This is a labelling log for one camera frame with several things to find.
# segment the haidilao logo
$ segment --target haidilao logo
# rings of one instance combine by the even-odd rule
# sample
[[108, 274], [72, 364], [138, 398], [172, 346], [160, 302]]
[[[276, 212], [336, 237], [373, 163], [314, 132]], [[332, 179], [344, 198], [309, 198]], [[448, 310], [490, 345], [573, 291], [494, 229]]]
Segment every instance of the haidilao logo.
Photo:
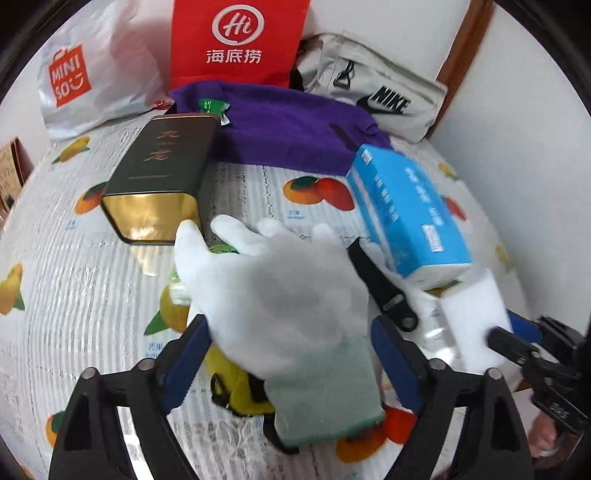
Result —
[[265, 28], [262, 13], [250, 5], [231, 5], [213, 19], [212, 32], [220, 42], [237, 47], [255, 41]]

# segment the white wall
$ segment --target white wall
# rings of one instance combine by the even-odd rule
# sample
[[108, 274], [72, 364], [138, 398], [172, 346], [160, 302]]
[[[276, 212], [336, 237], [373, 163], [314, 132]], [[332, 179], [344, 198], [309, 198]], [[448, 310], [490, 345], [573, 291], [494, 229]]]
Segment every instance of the white wall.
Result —
[[434, 146], [505, 241], [535, 314], [591, 310], [591, 118], [552, 58], [497, 8]]
[[[348, 30], [417, 73], [435, 78], [469, 0], [311, 0], [304, 35]], [[141, 0], [134, 26], [156, 56], [165, 79], [170, 66], [173, 0]], [[23, 70], [0, 105], [0, 145], [18, 136], [34, 165], [50, 141], [39, 113], [39, 58]]]

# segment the nike logo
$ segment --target nike logo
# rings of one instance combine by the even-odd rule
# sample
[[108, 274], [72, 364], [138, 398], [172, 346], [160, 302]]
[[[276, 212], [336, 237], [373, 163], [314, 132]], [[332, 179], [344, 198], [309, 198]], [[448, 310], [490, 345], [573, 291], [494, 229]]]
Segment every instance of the nike logo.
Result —
[[[380, 108], [371, 106], [369, 104], [370, 100]], [[368, 95], [367, 97], [362, 97], [357, 100], [355, 105], [360, 106], [363, 110], [369, 113], [402, 115], [410, 103], [411, 101], [405, 96], [400, 95], [398, 92], [394, 92], [394, 90], [391, 90], [386, 86], [382, 86], [380, 90], [373, 95]]]

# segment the white plastic bag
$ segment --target white plastic bag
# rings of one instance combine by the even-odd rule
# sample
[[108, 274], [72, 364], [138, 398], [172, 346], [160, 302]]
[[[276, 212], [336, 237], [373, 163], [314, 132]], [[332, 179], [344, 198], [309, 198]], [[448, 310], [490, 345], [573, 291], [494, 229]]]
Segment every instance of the white plastic bag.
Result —
[[154, 57], [131, 31], [137, 9], [138, 0], [93, 0], [43, 45], [38, 85], [50, 138], [172, 104]]

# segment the black keychain strap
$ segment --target black keychain strap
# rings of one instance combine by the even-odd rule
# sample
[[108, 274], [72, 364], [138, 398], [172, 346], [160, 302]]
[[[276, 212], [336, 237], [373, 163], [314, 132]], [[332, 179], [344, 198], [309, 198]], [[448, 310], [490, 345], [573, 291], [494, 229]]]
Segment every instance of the black keychain strap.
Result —
[[361, 248], [360, 239], [348, 248], [349, 258], [357, 275], [367, 285], [369, 294], [386, 315], [403, 332], [412, 332], [418, 326], [418, 316], [408, 304], [405, 293], [394, 285], [371, 261]]
[[333, 86], [342, 88], [343, 90], [349, 90], [351, 88], [351, 74], [355, 68], [355, 62], [349, 60], [345, 69], [337, 75], [337, 78], [333, 81]]

